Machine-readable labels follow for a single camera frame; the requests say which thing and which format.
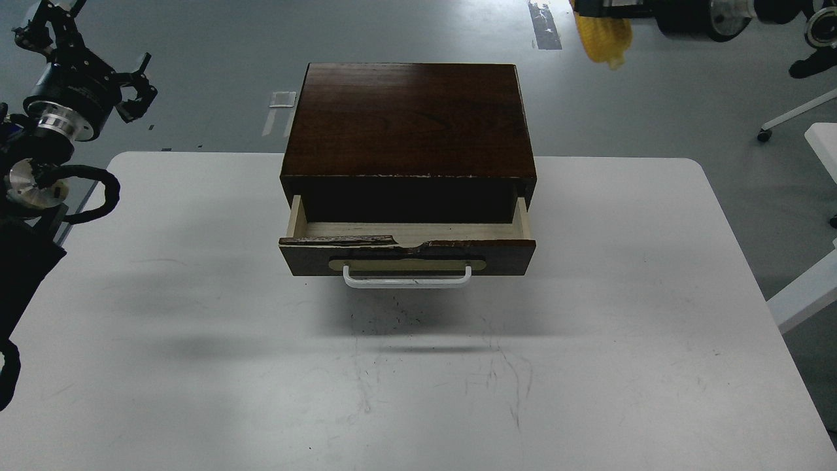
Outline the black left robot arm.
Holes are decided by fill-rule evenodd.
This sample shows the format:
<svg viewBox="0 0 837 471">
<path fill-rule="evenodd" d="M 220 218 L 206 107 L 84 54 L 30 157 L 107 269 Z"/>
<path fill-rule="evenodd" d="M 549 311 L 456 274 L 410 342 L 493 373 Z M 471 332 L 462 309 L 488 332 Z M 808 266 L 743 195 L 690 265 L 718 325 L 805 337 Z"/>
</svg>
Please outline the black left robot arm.
<svg viewBox="0 0 837 471">
<path fill-rule="evenodd" d="M 150 54 L 134 71 L 118 72 L 86 46 L 76 24 L 83 6 L 36 2 L 13 30 L 15 44 L 44 56 L 46 68 L 21 113 L 2 104 L 2 408 L 22 366 L 13 331 L 66 254 L 55 241 L 59 228 L 105 217 L 120 200 L 114 174 L 71 164 L 75 143 L 101 136 L 114 111 L 126 123 L 140 119 L 158 95 L 146 76 Z"/>
</svg>

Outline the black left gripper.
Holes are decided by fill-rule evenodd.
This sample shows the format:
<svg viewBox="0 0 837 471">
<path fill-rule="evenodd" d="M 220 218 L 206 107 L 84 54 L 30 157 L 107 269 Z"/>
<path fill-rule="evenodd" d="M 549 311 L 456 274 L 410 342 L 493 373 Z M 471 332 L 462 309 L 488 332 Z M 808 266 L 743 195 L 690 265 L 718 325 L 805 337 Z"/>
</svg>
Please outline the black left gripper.
<svg viewBox="0 0 837 471">
<path fill-rule="evenodd" d="M 71 109 L 84 120 L 78 142 L 98 138 L 114 108 L 125 123 L 140 119 L 158 95 L 146 76 L 150 53 L 144 53 L 135 71 L 116 73 L 86 48 L 76 24 L 84 5 L 86 1 L 36 2 L 12 30 L 15 45 L 50 63 L 24 99 L 25 113 L 39 116 L 48 104 Z M 135 97 L 122 100 L 121 88 L 134 89 Z"/>
</svg>

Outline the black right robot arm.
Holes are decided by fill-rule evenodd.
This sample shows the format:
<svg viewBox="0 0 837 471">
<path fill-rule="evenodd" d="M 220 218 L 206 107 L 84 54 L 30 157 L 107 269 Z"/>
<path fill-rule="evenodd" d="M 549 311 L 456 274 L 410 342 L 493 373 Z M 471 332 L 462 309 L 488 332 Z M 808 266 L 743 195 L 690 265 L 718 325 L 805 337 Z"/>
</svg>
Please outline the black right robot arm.
<svg viewBox="0 0 837 471">
<path fill-rule="evenodd" d="M 664 36 L 676 39 L 735 39 L 751 23 L 790 23 L 805 17 L 803 38 L 808 46 L 834 50 L 834 1 L 571 1 L 582 17 L 654 21 Z"/>
</svg>

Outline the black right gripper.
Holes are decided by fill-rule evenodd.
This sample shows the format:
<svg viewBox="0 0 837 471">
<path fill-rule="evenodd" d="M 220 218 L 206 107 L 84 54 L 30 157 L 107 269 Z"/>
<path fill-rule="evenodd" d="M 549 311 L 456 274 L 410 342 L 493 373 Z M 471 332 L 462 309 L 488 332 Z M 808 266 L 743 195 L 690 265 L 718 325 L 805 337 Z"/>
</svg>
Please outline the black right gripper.
<svg viewBox="0 0 837 471">
<path fill-rule="evenodd" d="M 573 11 L 585 18 L 640 19 L 657 15 L 657 1 L 576 0 Z"/>
</svg>

